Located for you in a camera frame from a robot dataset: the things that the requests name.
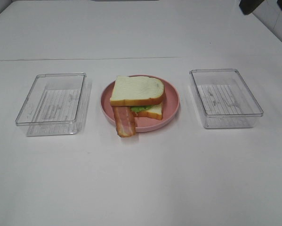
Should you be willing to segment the clear left plastic tray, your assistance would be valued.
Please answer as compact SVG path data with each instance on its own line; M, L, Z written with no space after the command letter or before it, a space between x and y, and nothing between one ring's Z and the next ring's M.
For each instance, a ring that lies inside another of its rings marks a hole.
M91 84L85 73L37 75L15 120L28 137L82 131Z

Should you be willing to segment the green lettuce leaf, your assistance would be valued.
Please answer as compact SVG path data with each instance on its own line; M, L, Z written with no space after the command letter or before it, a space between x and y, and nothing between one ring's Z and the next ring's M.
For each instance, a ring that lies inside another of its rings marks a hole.
M132 112L138 113L141 111L145 111L152 108L152 105L144 105L144 106L131 106L130 109Z

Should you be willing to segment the bread slice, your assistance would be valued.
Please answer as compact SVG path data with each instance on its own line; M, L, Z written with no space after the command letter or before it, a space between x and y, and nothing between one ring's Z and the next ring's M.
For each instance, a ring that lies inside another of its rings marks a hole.
M111 106L157 105L165 98L161 80L148 76L118 76L115 80Z
M138 113L132 112L134 117L147 117L157 120L162 120L163 118L163 103L160 103L158 105L152 105L152 108L141 111Z

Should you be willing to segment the red bacon strip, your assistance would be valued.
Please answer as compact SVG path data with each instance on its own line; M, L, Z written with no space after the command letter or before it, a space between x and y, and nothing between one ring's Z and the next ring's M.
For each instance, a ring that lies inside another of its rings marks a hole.
M129 106L113 106L116 131L120 137L131 137L136 134L136 123Z

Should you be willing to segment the clear right plastic tray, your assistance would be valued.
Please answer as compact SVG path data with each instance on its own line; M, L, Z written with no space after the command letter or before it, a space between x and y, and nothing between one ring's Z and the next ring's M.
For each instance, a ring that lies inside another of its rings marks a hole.
M191 91L206 129L252 128L264 112L236 69L195 69Z

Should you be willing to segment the clear plastic tray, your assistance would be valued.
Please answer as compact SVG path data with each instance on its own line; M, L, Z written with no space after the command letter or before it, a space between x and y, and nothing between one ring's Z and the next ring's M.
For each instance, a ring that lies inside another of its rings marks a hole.
M82 131L91 84L85 73L37 75L15 120L28 137Z
M191 91L206 129L252 128L264 112L236 69L195 69Z

